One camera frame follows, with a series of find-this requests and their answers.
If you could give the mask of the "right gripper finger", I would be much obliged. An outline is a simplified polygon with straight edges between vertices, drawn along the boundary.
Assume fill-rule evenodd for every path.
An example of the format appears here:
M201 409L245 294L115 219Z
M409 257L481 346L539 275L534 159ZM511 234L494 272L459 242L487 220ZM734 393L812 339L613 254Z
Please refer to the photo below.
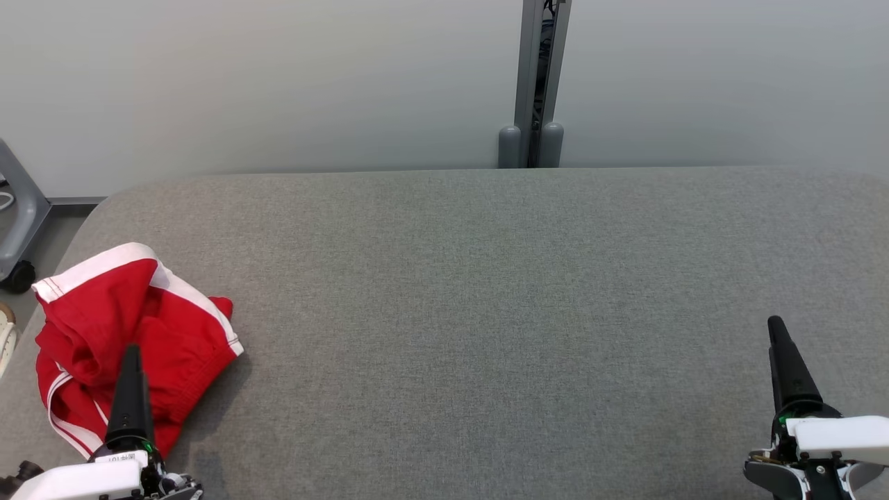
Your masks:
M790 418L841 418L838 409L824 402L784 320L780 316L768 317L767 329L774 425L784 425Z

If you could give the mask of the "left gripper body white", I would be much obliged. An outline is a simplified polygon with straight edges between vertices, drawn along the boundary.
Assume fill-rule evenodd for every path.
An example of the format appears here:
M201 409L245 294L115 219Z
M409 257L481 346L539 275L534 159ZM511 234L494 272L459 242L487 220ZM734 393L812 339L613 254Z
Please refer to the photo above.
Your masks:
M84 463L45 469L11 500L203 500L203 485L165 468L158 450L111 452Z

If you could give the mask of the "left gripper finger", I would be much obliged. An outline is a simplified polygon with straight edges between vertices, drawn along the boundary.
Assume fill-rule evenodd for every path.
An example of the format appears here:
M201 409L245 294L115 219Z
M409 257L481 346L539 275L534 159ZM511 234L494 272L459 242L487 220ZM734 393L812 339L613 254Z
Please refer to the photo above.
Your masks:
M137 345L125 349L104 440L111 452L153 451L149 384Z

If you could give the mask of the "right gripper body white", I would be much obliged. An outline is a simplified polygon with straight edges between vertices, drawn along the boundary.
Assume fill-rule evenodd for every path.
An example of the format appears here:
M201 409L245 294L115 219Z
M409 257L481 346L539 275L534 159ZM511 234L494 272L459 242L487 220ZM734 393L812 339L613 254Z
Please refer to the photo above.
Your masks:
M856 500L889 469L889 417L780 417L769 449L752 451L747 481L774 500Z

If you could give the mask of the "red shorts white trim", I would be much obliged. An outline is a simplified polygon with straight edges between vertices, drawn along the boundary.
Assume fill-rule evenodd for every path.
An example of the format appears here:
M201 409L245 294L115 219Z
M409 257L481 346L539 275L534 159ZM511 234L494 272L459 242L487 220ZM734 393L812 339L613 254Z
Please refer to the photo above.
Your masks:
M125 349L139 346L161 453L174 449L204 392L244 351L232 301L207 297L145 244L110 248L32 288L45 316L35 369L60 365L107 418Z

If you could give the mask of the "white perforated slipper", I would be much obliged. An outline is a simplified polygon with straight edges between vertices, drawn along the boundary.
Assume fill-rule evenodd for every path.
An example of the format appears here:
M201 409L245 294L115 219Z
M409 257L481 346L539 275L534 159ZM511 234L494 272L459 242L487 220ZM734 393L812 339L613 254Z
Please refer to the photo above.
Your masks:
M0 378L6 373L18 344L18 326L12 308L0 301Z

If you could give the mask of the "black caster wheel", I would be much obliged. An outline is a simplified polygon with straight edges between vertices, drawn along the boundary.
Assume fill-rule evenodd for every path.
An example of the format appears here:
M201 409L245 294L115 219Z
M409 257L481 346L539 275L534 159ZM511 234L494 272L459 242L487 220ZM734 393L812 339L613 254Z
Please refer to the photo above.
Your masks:
M36 281L34 265L28 260L20 260L10 270L9 275L0 281L0 291L10 294L24 294Z

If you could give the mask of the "grey tubular cart leg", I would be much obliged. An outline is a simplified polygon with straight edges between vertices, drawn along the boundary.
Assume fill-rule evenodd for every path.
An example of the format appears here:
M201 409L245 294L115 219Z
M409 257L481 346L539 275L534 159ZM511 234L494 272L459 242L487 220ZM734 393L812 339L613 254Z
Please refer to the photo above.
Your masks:
M0 177L7 181L14 205L18 206L10 227L0 231L0 281L20 260L28 260L28 251L39 228L51 210L51 204L26 173L12 149L0 139Z

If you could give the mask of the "grey fabric sofa seat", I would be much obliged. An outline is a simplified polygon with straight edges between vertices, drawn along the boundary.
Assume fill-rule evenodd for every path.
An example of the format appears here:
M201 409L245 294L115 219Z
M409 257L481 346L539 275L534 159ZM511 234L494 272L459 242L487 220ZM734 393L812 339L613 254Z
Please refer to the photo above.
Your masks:
M213 175L108 197L232 298L169 468L210 500L772 500L768 317L889 417L889 178L780 167Z

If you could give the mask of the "grey cylinder post foot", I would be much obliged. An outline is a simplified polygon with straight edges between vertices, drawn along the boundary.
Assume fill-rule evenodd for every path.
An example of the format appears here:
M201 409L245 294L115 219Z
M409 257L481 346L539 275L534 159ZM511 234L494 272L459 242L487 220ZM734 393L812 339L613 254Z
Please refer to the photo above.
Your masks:
M556 122L547 123L540 130L537 168L559 168L564 127Z
M497 137L497 168L522 168L522 131L517 126L505 126L499 130Z

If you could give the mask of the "grey partition post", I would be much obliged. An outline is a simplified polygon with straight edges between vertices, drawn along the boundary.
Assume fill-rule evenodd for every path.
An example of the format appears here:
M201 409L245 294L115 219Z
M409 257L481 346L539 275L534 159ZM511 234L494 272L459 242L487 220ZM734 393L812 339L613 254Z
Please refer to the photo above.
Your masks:
M540 130L556 122L565 45L574 0L522 0L514 120L522 131L522 168L536 169Z

